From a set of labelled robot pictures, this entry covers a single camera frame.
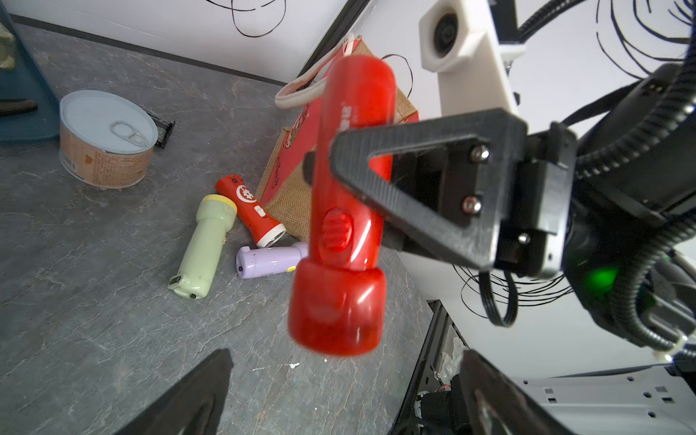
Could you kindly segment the red white flashlight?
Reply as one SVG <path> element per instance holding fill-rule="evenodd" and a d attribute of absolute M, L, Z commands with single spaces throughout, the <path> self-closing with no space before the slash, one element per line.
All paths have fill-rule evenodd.
<path fill-rule="evenodd" d="M 286 227 L 262 208 L 239 175 L 223 177 L 215 188 L 219 195 L 236 205 L 237 215 L 250 231 L 258 248 L 270 248 L 286 235 Z"/>

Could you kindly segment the purple flashlight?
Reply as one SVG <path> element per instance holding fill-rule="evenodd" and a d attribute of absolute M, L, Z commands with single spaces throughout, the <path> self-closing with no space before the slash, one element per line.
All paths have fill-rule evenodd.
<path fill-rule="evenodd" d="M 236 255 L 236 271 L 241 279 L 268 277 L 292 273 L 302 259 L 308 256 L 309 245 L 297 242 L 277 248 L 249 248 L 243 246 Z"/>

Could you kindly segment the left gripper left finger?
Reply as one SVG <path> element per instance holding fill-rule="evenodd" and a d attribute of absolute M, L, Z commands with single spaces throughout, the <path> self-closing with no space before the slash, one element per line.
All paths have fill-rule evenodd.
<path fill-rule="evenodd" d="M 233 367 L 228 349 L 215 350 L 118 433 L 216 434 Z"/>

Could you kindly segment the brown jute tote bag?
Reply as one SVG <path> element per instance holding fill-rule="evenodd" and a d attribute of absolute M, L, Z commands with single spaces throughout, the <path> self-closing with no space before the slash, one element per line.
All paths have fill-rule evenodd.
<path fill-rule="evenodd" d="M 317 145 L 322 95 L 332 63 L 350 55 L 372 54 L 361 36 L 348 34 L 275 97 L 278 108 L 299 107 L 302 112 L 292 127 L 281 130 L 256 197 L 264 210 L 282 223 L 295 239 L 309 239 L 312 189 L 304 176 L 303 162 L 306 154 Z"/>

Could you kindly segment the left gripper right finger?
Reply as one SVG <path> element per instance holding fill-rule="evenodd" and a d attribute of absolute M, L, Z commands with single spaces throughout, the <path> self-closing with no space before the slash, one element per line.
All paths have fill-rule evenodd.
<path fill-rule="evenodd" d="M 460 389 L 474 434 L 571 433 L 474 350 L 463 352 Z"/>

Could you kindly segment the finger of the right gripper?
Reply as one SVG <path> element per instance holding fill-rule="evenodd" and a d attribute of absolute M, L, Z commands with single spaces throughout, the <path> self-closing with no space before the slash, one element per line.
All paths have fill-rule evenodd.
<path fill-rule="evenodd" d="M 389 223 L 389 247 L 489 271 L 526 137 L 525 121 L 495 109 L 341 132 L 328 161 Z"/>

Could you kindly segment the light green flashlight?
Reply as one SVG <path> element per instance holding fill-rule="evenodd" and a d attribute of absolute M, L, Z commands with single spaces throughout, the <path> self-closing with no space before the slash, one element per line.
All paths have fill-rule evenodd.
<path fill-rule="evenodd" d="M 180 297 L 205 298 L 210 292 L 221 253 L 237 218 L 235 203 L 219 194 L 206 195 L 196 214 L 197 226 L 168 289 Z"/>

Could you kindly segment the red flashlight top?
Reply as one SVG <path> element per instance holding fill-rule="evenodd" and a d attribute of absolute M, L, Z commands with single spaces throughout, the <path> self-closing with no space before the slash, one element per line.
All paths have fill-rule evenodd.
<path fill-rule="evenodd" d="M 309 251 L 295 270 L 288 330 L 324 355 L 357 356 L 382 338 L 387 284 L 378 267 L 384 221 L 332 175 L 331 142 L 346 130 L 394 120 L 396 81 L 382 60 L 354 54 L 332 64 L 319 121 Z"/>

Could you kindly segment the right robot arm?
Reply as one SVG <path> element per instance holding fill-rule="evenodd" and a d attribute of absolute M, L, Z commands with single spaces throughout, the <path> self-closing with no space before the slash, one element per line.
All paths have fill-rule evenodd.
<path fill-rule="evenodd" d="M 467 351 L 443 393 L 410 393 L 396 432 L 692 434 L 695 72 L 666 63 L 544 132 L 501 110 L 338 135 L 331 172 L 395 227 L 398 248 L 490 272 L 562 272 L 592 319 L 661 364 L 511 379 Z"/>

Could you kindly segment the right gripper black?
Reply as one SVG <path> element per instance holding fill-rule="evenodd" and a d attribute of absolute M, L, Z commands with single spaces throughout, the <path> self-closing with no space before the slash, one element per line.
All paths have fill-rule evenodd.
<path fill-rule="evenodd" d="M 695 328 L 687 304 L 653 277 L 674 247 L 695 235 L 688 158 L 695 142 L 695 63 L 669 63 L 600 100 L 607 116 L 578 140 L 564 123 L 528 135 L 495 264 L 480 273 L 495 326 L 515 310 L 496 308 L 489 275 L 563 272 L 594 320 L 639 346 L 676 348 Z"/>

